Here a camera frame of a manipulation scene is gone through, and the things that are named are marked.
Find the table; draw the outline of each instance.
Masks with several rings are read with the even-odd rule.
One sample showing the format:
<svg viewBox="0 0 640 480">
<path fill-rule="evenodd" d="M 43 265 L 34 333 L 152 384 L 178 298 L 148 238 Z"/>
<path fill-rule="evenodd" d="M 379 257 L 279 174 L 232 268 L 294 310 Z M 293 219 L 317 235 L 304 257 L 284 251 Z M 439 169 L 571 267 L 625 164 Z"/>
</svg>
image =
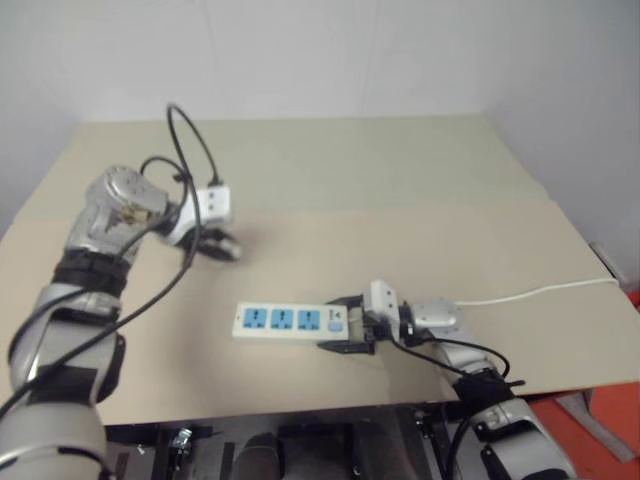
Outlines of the table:
<svg viewBox="0 0 640 480">
<path fill-rule="evenodd" d="M 246 256 L 198 258 L 177 288 L 124 329 L 107 424 L 455 398 L 430 365 L 381 344 L 376 356 L 231 338 L 238 301 L 318 303 L 384 278 L 410 302 L 487 299 L 607 276 L 545 190 L 480 116 L 199 122 L 232 188 L 230 230 Z M 197 179 L 210 176 L 186 141 Z M 51 278 L 89 183 L 112 164 L 173 156 L 162 122 L 83 125 L 0 244 L 0 349 Z M 159 185 L 175 187 L 161 168 Z M 125 290 L 131 311 L 182 254 L 145 240 Z M 465 309 L 478 340 L 505 353 L 518 393 L 638 375 L 638 314 L 615 286 Z M 8 369 L 0 394 L 9 395 Z"/>
</svg>

